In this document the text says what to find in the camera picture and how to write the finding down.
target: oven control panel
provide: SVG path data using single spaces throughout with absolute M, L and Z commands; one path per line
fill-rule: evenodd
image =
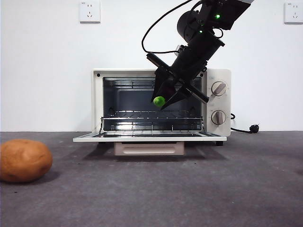
M 204 75 L 204 93 L 209 97 L 204 111 L 207 133 L 231 134 L 231 72 L 209 69 Z

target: white wall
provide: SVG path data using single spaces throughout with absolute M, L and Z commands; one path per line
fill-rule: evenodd
M 101 24 L 79 23 L 79 0 L 1 1 L 1 131 L 89 131 L 93 68 L 154 68 L 149 25 L 183 0 L 102 0 Z M 185 44 L 169 15 L 149 50 Z M 303 25 L 284 25 L 283 0 L 255 0 L 226 31 L 209 68 L 232 70 L 236 127 L 303 130 Z M 172 63 L 174 54 L 162 55 Z

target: oven foot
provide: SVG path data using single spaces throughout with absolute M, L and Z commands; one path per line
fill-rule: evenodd
M 216 146 L 218 146 L 218 147 L 223 146 L 223 141 L 216 141 Z

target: power cord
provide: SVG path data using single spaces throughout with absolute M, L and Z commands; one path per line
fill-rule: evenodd
M 147 30 L 147 32 L 145 33 L 145 35 L 143 36 L 143 39 L 141 41 L 141 45 L 143 50 L 146 53 L 178 53 L 178 51 L 164 51 L 164 52 L 154 52 L 154 51 L 147 51 L 144 47 L 144 40 L 146 38 L 146 36 L 148 35 L 148 33 L 150 32 L 150 30 L 159 22 L 161 21 L 165 16 L 167 16 L 169 13 L 171 13 L 172 11 L 175 11 L 176 9 L 180 8 L 181 6 L 184 6 L 185 4 L 188 4 L 190 1 L 192 0 L 187 0 L 183 3 L 181 3 L 180 5 L 176 6 L 175 8 L 171 9 L 170 11 L 168 11 L 167 13 L 165 13 L 162 17 L 160 17 L 155 23 L 152 24 L 152 26 L 150 26 L 150 28 Z
M 231 113 L 232 115 L 232 120 L 236 118 L 236 115 L 234 115 L 233 113 Z M 239 131 L 239 132 L 244 132 L 244 133 L 257 133 L 259 131 L 259 125 L 258 124 L 254 124 L 252 126 L 250 126 L 250 130 L 249 131 L 245 131 L 245 130 L 240 130 L 240 129 L 234 129 L 234 128 L 231 128 L 231 130 L 234 130 L 234 131 Z

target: black cable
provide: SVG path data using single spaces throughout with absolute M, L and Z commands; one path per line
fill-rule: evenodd
M 223 30 L 220 29 L 220 28 L 218 28 L 218 27 L 213 27 L 213 29 L 218 29 L 218 30 L 221 31 L 221 36 L 216 36 L 218 39 L 221 39 L 223 37 L 223 35 L 224 35 Z
M 141 41 L 141 45 L 142 45 L 142 48 L 143 50 L 146 52 L 146 53 L 178 53 L 178 51 L 165 51 L 165 52 L 152 52 L 152 51 L 147 51 L 144 47 L 144 40 L 147 36 L 147 34 L 150 32 L 150 30 L 160 21 L 162 20 L 165 16 L 167 16 L 169 13 L 171 13 L 172 11 L 175 11 L 176 9 L 180 8 L 181 6 L 184 6 L 185 4 L 189 3 L 190 1 L 192 0 L 187 0 L 183 3 L 181 3 L 180 5 L 176 6 L 175 8 L 171 9 L 170 11 L 168 11 L 167 13 L 165 13 L 162 17 L 160 17 L 155 23 L 152 24 L 152 26 L 150 26 L 150 28 L 147 30 L 147 32 L 145 33 L 145 35 L 143 36 L 143 39 Z
M 232 116 L 231 117 L 232 120 L 236 118 L 236 115 L 234 115 L 233 113 L 231 113 L 231 116 Z M 231 128 L 231 130 L 252 134 L 252 133 L 257 133 L 259 131 L 259 125 L 254 124 L 254 125 L 250 126 L 249 131 L 234 129 L 234 128 Z

